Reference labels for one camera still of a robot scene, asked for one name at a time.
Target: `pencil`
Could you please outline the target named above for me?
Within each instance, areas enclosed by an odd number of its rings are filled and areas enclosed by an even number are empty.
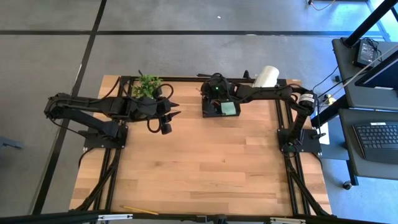
[[[120,205],[120,207],[130,209],[130,210],[135,210],[138,212],[144,212],[144,213],[148,213],[148,214],[158,215],[158,213],[156,213],[156,212],[151,212],[151,211],[147,211],[147,210],[143,210],[143,209],[139,209],[139,208],[133,208],[133,207],[128,207],[128,206],[124,206],[124,205]]]

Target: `wood plank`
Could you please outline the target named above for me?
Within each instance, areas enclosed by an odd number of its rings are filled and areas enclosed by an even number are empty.
[[[116,79],[104,76],[99,97]],[[129,212],[120,207],[125,205],[159,213],[291,215],[274,101],[241,105],[238,117],[203,119],[201,83],[170,84],[171,101],[180,104],[174,109],[182,113],[173,118],[173,131],[165,136],[148,132],[145,122],[128,124],[111,210]],[[109,120],[103,114],[95,116]],[[83,159],[70,208],[79,206],[93,190],[103,155],[104,150],[97,149]],[[308,188],[330,211],[319,162],[302,154],[302,166]]]

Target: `wheel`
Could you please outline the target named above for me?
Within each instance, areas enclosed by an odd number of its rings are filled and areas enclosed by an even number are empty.
[[[346,182],[343,183],[343,188],[346,189],[346,190],[351,189],[352,186],[353,186],[353,185],[351,184],[351,181],[350,181],[350,180],[348,180],[348,181],[346,181]]]

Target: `black floor stripe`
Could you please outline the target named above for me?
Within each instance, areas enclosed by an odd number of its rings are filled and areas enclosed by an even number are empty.
[[[104,13],[104,10],[105,10],[105,5],[106,5],[106,0],[102,0],[101,5],[99,6],[99,9],[98,9],[98,13],[97,13],[97,16],[95,19],[95,23],[94,23],[90,38],[88,39],[88,43],[86,46],[86,50],[85,50],[83,59],[81,61],[81,67],[79,69],[75,84],[72,88],[72,96],[77,96],[77,94],[79,93],[80,85],[81,85],[83,76],[86,71],[88,59],[90,58],[90,53],[91,53],[91,50],[94,45],[95,32],[98,30],[98,27],[100,26],[101,18]],[[61,125],[67,127],[69,125],[69,120],[64,119],[62,121]],[[42,212],[42,209],[43,209],[43,206],[45,203],[45,198],[47,197],[47,193],[48,193],[50,185],[51,185],[52,177],[54,175],[55,168],[57,166],[58,158],[61,153],[62,144],[63,144],[63,141],[65,140],[65,135],[66,135],[66,129],[61,128],[58,132],[58,135],[55,139],[55,143],[52,148],[52,154],[51,154],[51,158],[49,161],[49,165],[47,166],[47,169],[45,171],[45,175],[44,175],[42,184],[40,186],[40,190],[37,195],[37,199],[35,201],[34,208],[32,211],[33,215],[38,215]]]
[[[345,37],[353,31],[272,31],[272,30],[0,30],[0,35],[274,35]],[[366,36],[385,36],[382,31],[369,31]]]
[[[349,36],[353,31],[261,31],[261,30],[100,30],[97,35],[275,35],[275,36]],[[369,31],[366,35],[382,35]]]
[[[397,22],[398,22],[398,12],[397,12],[397,9],[395,9],[395,7],[397,7],[397,5],[394,6],[394,7],[391,9],[391,12],[392,12],[392,14],[394,15],[394,17],[396,18]]]
[[[91,35],[91,30],[0,30],[0,35]]]

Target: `cable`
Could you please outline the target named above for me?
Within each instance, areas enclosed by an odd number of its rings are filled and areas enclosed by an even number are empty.
[[[78,135],[83,136],[84,138],[86,138],[86,136],[80,134],[79,132],[77,132],[77,131],[75,131],[75,130],[72,130],[72,129],[68,128],[68,127],[65,127],[65,126],[63,126],[63,125],[61,125],[61,124],[57,124],[57,123],[56,123],[54,120],[52,120],[52,119],[50,119],[50,121],[53,122],[53,124],[57,125],[57,126],[60,127],[60,128],[66,128],[67,130],[69,130],[69,131],[71,131],[71,132],[73,132],[73,133],[76,133],[76,134],[78,134]]]
[[[372,38],[369,38],[369,37],[365,37],[363,40],[366,40],[366,42],[376,51],[376,57],[379,56],[379,53],[381,55],[381,51],[377,48],[379,46],[379,42],[378,41],[375,41],[375,40],[373,40]]]
[[[104,95],[104,97],[102,97],[99,100],[89,101],[88,104],[90,104],[90,103],[98,103],[98,102],[101,102],[101,101],[105,100],[113,92],[113,90],[116,88],[116,86],[118,85],[119,81],[120,81],[120,77],[118,77],[118,79],[116,80],[116,83],[114,83],[112,89],[106,95]]]
[[[299,153],[299,150],[297,149],[297,147],[296,147],[294,144],[292,144],[291,146],[294,147],[295,152],[293,152],[293,156],[289,156],[289,153],[288,153],[288,152],[283,152],[282,155],[284,155],[284,157],[285,157],[286,159],[290,159],[290,158],[296,157],[297,154]]]
[[[292,94],[292,96],[294,96],[294,101],[297,102],[297,100],[299,100],[299,97],[297,95]]]
[[[321,10],[326,9],[327,7],[329,7],[330,5],[332,5],[333,3],[335,3],[335,1],[336,1],[336,0],[333,0],[329,5],[327,5],[327,6],[323,7],[323,8],[321,8],[321,9],[318,9],[317,7],[315,7],[315,5],[313,4],[313,1],[309,1],[308,3],[309,3],[315,10],[321,11]]]
[[[313,152],[312,154],[313,154],[313,156],[315,156],[315,158],[317,158],[319,160],[319,163],[321,164],[321,169],[323,169],[322,160],[315,154],[315,152]]]
[[[367,72],[368,72],[368,71],[365,71],[365,72],[359,74],[358,76],[360,76],[360,75],[365,75]],[[352,76],[352,77],[348,77],[348,78],[346,78],[346,79],[344,79],[344,80],[342,80],[342,81],[336,83],[336,85],[332,86],[330,89],[328,89],[327,91],[323,92],[321,95],[318,95],[318,98],[321,98],[323,95],[325,95],[326,93],[328,93],[330,90],[334,89],[334,87],[338,86],[338,85],[339,85],[340,83],[342,83],[342,82],[345,82],[345,81],[349,80],[350,78],[353,78],[353,76]]]
[[[170,95],[169,95],[168,97],[166,97],[167,99],[170,99],[170,97],[172,97],[172,95],[174,94],[174,88],[173,88],[173,86],[170,85],[170,84],[168,84],[168,83],[163,83],[163,84],[161,84],[159,87],[157,87],[155,91],[157,91],[157,90],[158,90],[159,88],[161,88],[162,86],[168,86],[168,87],[170,87],[171,93],[170,93]]]
[[[225,78],[225,77],[224,77],[222,74],[220,74],[220,73],[214,73],[207,81],[205,81],[205,83],[208,83],[210,80],[214,79],[217,75],[221,78],[221,80],[222,80],[223,82],[226,83],[226,86],[229,85],[229,82],[228,82],[227,78]],[[283,86],[282,88],[279,88],[279,89],[277,89],[277,90],[275,90],[275,91],[281,91],[281,90],[283,90],[283,89],[285,89],[285,88],[288,88],[288,87],[291,87],[291,86],[297,86],[297,87],[299,87],[299,88],[303,88],[303,87],[300,86],[299,84],[292,83],[292,84],[285,85],[285,86]],[[252,93],[250,93],[250,94],[248,94],[248,95],[246,95],[246,96],[244,96],[243,98],[240,98],[240,99],[239,99],[239,98],[236,98],[236,97],[235,97],[235,99],[233,99],[233,97],[229,94],[229,91],[228,91],[228,90],[226,91],[226,94],[227,94],[227,97],[228,97],[228,99],[229,99],[230,101],[232,101],[232,102],[234,102],[234,103],[241,103],[241,102],[243,102],[244,100],[246,100],[247,98],[249,98],[250,96],[252,96],[252,95],[254,95],[254,94],[256,94],[256,93],[260,93],[260,92],[262,92],[262,91],[269,91],[269,90],[264,90],[263,87],[258,87],[258,88],[259,88],[259,89],[258,89],[257,91],[254,91],[254,92],[252,92]]]
[[[321,121],[320,121],[320,116],[319,116],[319,112],[320,112],[320,108],[321,108],[321,106],[320,106],[320,104],[319,104],[319,98],[316,98],[316,101],[317,101],[317,117],[318,117],[318,131],[319,131],[319,133],[318,134],[321,134],[321,126],[320,126],[320,124],[321,124]]]
[[[158,120],[159,120],[159,127],[158,127],[156,130],[153,130],[153,129],[150,128],[150,125],[149,125],[150,119],[147,118],[147,128],[148,128],[148,130],[149,130],[150,132],[152,132],[152,133],[158,133],[158,132],[160,131],[160,129],[161,129],[161,126],[160,126],[160,118],[158,118]]]
[[[334,94],[332,94],[328,99],[326,99],[326,101],[328,101],[330,98],[334,97],[336,95],[336,93],[338,93],[340,90],[342,90],[344,87],[346,87],[349,83],[351,83],[359,74],[361,74],[362,72],[364,72],[369,66],[371,66],[374,62],[376,62],[377,60],[379,60],[382,56],[388,54],[391,50],[394,50],[396,47],[398,47],[398,45],[395,45],[394,47],[392,47],[391,49],[389,49],[388,51],[384,52],[382,55],[380,55],[378,58],[374,59],[371,63],[369,63],[369,65],[365,66],[364,68],[362,68],[357,74],[355,74],[350,80],[348,80],[348,82],[346,82],[340,89],[338,89]]]
[[[174,94],[174,88],[173,88],[172,85],[170,85],[170,84],[168,84],[168,83],[164,83],[164,84],[161,84],[159,87],[157,87],[156,90],[154,90],[154,91],[157,91],[157,90],[158,90],[160,87],[162,87],[162,86],[168,86],[168,87],[170,87],[171,93],[170,93],[170,95],[169,95],[168,97],[166,97],[166,99],[170,99],[170,98],[172,97],[172,95]],[[156,101],[155,103],[143,103],[143,102],[140,102],[140,101],[136,100],[135,98],[133,98],[123,87],[122,87],[121,89],[122,89],[122,92],[123,92],[124,94],[126,94],[126,96],[127,96],[128,98],[130,98],[130,100],[132,100],[132,101],[134,101],[134,102],[136,102],[136,103],[138,103],[138,104],[144,105],[144,106],[156,105],[156,104],[159,104],[159,103],[163,103],[163,102],[165,101],[165,100],[163,99],[163,100]]]
[[[315,89],[318,85],[321,85],[324,81],[326,81],[326,79],[328,79],[329,77],[331,77],[331,76],[336,72],[337,68],[338,68],[338,66],[336,66],[336,68],[334,69],[334,71],[333,71],[330,75],[328,75],[324,80],[322,80],[322,82],[316,84],[316,85],[312,88],[312,91],[314,91],[314,89]]]
[[[94,148],[89,148],[87,149],[87,151],[85,151],[79,158],[79,163],[78,163],[78,168],[80,168],[80,164],[81,164],[81,160],[83,159],[83,157],[85,156],[85,154],[89,153],[91,150],[93,150]]]

